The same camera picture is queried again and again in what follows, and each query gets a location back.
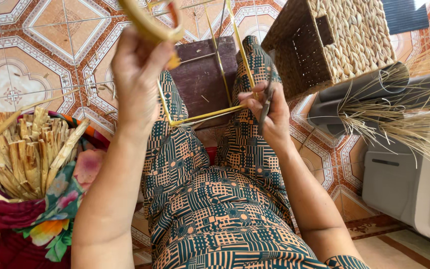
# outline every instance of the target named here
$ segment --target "geometric print clothing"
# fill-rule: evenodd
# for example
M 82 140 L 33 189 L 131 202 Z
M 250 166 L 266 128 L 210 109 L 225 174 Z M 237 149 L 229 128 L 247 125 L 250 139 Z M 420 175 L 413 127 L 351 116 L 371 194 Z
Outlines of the geometric print clothing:
M 243 46 L 255 81 L 266 80 L 270 58 L 254 36 Z M 160 83 L 172 119 L 187 118 L 168 71 Z M 249 89 L 238 57 L 233 104 Z M 160 105 L 142 172 L 153 268 L 367 269 L 351 256 L 321 263 L 294 233 L 278 158 L 257 126 L 248 109 L 234 114 L 210 166 L 193 129 L 171 127 Z

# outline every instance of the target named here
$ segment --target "person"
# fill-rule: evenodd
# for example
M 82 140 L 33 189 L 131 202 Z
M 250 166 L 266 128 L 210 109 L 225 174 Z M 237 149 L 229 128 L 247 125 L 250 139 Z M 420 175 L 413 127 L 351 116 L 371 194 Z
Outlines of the person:
M 243 46 L 258 84 L 250 89 L 238 57 L 233 105 L 249 109 L 234 114 L 210 166 L 194 130 L 170 127 L 158 100 L 159 81 L 174 120 L 188 117 L 164 70 L 173 45 L 123 30 L 112 60 L 118 129 L 75 217 L 73 268 L 134 268 L 130 225 L 141 182 L 153 268 L 368 268 L 290 139 L 278 75 L 257 135 L 270 58 L 254 36 Z

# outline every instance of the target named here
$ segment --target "basket handle hole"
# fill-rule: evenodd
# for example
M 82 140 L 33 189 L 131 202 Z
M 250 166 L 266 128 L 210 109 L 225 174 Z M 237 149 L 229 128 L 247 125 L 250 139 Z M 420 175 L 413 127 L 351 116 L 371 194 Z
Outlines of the basket handle hole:
M 330 27 L 328 25 L 327 16 L 316 18 L 316 27 L 321 37 L 321 42 L 323 46 L 330 45 L 334 43 Z

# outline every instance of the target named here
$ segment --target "right hand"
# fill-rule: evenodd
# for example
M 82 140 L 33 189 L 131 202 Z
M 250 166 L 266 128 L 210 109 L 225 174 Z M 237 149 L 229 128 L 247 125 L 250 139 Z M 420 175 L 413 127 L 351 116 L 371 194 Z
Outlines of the right hand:
M 266 100 L 264 91 L 267 87 L 268 81 L 263 81 L 254 86 L 252 91 L 242 92 L 238 95 L 240 103 L 246 104 L 257 120 L 260 120 L 260 114 Z M 290 109 L 285 101 L 283 85 L 279 82 L 272 82 L 271 87 L 273 88 L 273 98 L 268 116 L 265 118 L 265 124 L 263 125 L 263 138 L 276 152 L 286 148 L 289 143 L 292 143 L 288 130 Z M 258 100 L 253 98 L 254 92 L 258 93 Z
M 159 108 L 157 80 L 173 52 L 170 42 L 155 45 L 133 25 L 124 28 L 111 64 L 118 95 L 118 130 L 128 126 L 137 133 L 151 133 Z

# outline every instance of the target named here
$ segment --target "scissors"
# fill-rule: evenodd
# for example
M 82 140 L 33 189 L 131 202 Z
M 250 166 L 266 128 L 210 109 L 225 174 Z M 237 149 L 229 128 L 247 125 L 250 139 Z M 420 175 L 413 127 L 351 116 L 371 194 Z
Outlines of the scissors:
M 275 65 L 273 64 L 273 59 L 275 58 L 275 50 L 272 50 L 268 53 L 271 58 L 270 63 L 270 74 L 268 75 L 268 86 L 265 91 L 266 100 L 263 104 L 263 109 L 261 110 L 260 120 L 258 122 L 258 135 L 263 135 L 263 125 L 265 124 L 265 119 L 270 111 L 271 99 L 273 98 L 273 88 L 271 86 L 271 80 L 273 78 L 273 72 L 275 70 Z

